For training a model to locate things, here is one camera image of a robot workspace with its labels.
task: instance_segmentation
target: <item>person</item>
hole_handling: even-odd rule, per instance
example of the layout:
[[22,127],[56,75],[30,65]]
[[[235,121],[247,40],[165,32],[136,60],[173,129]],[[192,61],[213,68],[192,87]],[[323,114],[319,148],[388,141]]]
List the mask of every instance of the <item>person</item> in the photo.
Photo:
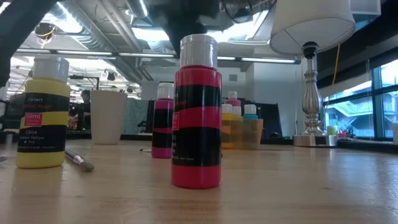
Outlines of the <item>person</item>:
[[77,130],[82,131],[83,128],[91,129],[90,91],[83,90],[80,96],[83,99],[83,103],[80,103],[71,109],[69,111],[69,115],[78,115]]

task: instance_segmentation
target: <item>red paint bottle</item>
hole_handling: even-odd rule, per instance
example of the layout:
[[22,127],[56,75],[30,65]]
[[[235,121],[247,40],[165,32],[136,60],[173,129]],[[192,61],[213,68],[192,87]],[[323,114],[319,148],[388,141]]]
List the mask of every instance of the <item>red paint bottle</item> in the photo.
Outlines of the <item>red paint bottle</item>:
[[152,157],[172,157],[172,120],[174,84],[160,83],[157,87],[157,101],[154,110],[154,131],[152,133]]
[[205,34],[181,40],[175,74],[172,183],[189,189],[216,187],[221,179],[221,74],[218,45]]

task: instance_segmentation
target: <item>silver lamp base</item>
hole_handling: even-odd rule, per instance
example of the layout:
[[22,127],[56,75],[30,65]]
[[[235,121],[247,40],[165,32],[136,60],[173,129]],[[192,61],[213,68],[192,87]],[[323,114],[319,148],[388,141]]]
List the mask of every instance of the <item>silver lamp base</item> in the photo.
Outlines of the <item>silver lamp base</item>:
[[337,145],[337,136],[296,135],[293,145],[300,147],[332,147]]

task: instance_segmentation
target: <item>window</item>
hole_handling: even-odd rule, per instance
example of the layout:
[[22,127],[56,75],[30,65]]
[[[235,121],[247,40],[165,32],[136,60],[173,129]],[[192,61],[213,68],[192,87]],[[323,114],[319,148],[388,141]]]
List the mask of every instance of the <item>window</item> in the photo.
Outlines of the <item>window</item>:
[[364,97],[328,105],[325,126],[337,126],[338,130],[352,126],[355,136],[374,137],[372,98]]
[[384,135],[392,138],[392,124],[398,119],[398,91],[383,94]]
[[398,122],[398,60],[368,74],[371,81],[324,99],[325,128],[352,127],[356,137],[392,138],[392,125]]
[[398,84],[398,60],[381,67],[381,83],[382,87]]
[[329,97],[325,98],[325,101],[328,100],[337,100],[343,97],[347,97],[347,96],[353,96],[356,95],[358,93],[365,93],[367,91],[371,91],[372,90],[372,81],[368,81],[362,84],[359,84],[357,86],[354,86],[352,88],[349,88],[347,90],[341,91],[339,93],[336,93],[334,95],[331,95]]

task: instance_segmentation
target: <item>yellow paint bottle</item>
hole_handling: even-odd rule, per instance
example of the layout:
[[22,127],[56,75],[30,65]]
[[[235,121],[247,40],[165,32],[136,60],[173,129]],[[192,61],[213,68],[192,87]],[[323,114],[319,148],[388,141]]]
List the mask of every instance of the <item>yellow paint bottle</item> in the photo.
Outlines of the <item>yellow paint bottle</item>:
[[240,106],[234,106],[232,108],[232,120],[231,120],[231,141],[233,149],[242,149],[242,138],[243,138],[243,118],[242,108]]
[[33,79],[25,87],[17,167],[46,168],[63,163],[70,97],[68,70],[69,62],[63,58],[35,58]]
[[232,105],[222,105],[222,117],[221,117],[221,148],[232,149],[231,139],[231,120],[232,120]]

